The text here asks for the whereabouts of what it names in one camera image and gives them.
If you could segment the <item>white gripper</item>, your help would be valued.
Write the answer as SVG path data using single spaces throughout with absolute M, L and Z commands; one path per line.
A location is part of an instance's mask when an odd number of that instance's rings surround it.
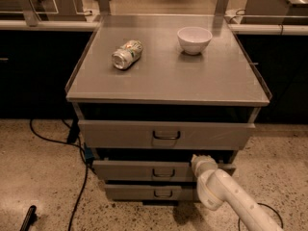
M 192 171 L 196 177 L 199 177 L 203 172 L 208 170 L 216 170 L 218 164 L 211 156 L 197 156 L 192 155 Z

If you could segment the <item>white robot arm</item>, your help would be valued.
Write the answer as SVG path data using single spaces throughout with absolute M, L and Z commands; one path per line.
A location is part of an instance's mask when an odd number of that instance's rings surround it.
M 210 156 L 192 156 L 197 194 L 209 210 L 227 202 L 249 231 L 284 231 L 262 207 Z

